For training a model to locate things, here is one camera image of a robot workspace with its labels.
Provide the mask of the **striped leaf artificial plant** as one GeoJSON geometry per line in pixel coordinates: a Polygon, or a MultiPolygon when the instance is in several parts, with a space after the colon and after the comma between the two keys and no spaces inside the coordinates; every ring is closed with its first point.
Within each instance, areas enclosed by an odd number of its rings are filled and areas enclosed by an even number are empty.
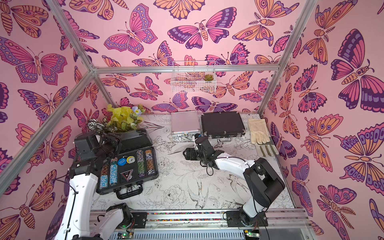
{"type": "Polygon", "coordinates": [[[110,132],[109,128],[107,127],[107,122],[99,122],[96,119],[90,119],[87,123],[87,127],[90,131],[93,131],[99,135],[104,135],[110,132]]]}

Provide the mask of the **small silver poker case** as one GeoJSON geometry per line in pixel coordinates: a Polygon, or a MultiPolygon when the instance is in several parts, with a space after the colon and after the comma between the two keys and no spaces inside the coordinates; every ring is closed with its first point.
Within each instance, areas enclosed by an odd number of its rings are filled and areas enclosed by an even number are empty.
{"type": "Polygon", "coordinates": [[[197,111],[171,113],[171,135],[180,142],[191,142],[201,133],[197,111]]]}

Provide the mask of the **medium black poker case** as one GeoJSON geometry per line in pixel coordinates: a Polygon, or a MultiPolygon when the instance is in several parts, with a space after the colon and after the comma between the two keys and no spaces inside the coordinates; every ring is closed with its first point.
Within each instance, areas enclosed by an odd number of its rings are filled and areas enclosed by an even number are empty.
{"type": "Polygon", "coordinates": [[[211,139],[236,138],[246,133],[241,115],[237,112],[202,114],[201,122],[203,135],[211,139]]]}

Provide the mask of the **yellow green artificial plant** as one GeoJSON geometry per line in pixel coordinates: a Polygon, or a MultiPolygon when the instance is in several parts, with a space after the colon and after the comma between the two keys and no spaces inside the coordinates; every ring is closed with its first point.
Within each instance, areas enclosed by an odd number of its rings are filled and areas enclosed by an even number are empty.
{"type": "Polygon", "coordinates": [[[107,106],[106,126],[113,132],[128,132],[139,129],[139,125],[144,121],[142,115],[146,113],[146,109],[142,105],[133,107],[113,108],[112,105],[107,106]]]}

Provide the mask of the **large black poker case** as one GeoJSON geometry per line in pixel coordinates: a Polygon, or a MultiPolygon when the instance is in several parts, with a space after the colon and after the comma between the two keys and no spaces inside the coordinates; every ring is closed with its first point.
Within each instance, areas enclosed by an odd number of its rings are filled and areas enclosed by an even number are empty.
{"type": "Polygon", "coordinates": [[[103,160],[96,192],[114,193],[119,200],[140,195],[143,184],[159,176],[156,152],[148,132],[139,129],[109,136],[117,138],[118,145],[103,160]]]}

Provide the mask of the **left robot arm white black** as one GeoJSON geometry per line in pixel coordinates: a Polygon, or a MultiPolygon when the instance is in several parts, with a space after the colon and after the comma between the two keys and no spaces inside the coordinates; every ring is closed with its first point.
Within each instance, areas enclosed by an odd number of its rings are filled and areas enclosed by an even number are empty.
{"type": "Polygon", "coordinates": [[[75,157],[69,171],[69,198],[56,240],[107,240],[118,227],[133,222],[129,207],[123,203],[108,208],[105,216],[90,229],[93,195],[101,183],[99,173],[106,160],[120,151],[121,138],[116,134],[98,136],[88,132],[74,140],[75,157]]]}

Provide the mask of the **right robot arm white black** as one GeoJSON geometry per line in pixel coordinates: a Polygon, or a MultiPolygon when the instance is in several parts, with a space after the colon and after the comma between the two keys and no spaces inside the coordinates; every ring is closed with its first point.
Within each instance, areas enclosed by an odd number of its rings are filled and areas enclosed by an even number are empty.
{"type": "Polygon", "coordinates": [[[198,161],[208,169],[227,171],[246,181],[251,197],[238,211],[224,213],[228,225],[240,223],[246,227],[255,224],[267,226],[266,211],[284,191],[286,185],[275,169],[264,158],[244,160],[222,150],[215,150],[209,139],[201,134],[193,137],[194,147],[186,148],[187,161],[198,161]]]}

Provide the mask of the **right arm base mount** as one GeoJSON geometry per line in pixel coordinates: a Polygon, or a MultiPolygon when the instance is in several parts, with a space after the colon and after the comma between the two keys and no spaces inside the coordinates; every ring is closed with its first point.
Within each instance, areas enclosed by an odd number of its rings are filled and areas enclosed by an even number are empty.
{"type": "Polygon", "coordinates": [[[255,217],[249,217],[245,212],[225,211],[223,213],[223,219],[227,222],[228,227],[267,227],[268,220],[264,211],[259,212],[255,217]]]}

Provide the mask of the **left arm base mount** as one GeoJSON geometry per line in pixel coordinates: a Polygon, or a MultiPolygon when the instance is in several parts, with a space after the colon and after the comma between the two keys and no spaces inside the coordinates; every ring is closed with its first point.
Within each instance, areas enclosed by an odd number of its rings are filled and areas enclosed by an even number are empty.
{"type": "Polygon", "coordinates": [[[147,212],[131,213],[131,216],[127,220],[123,220],[123,222],[118,225],[118,228],[124,230],[144,229],[147,224],[147,217],[147,212]]]}

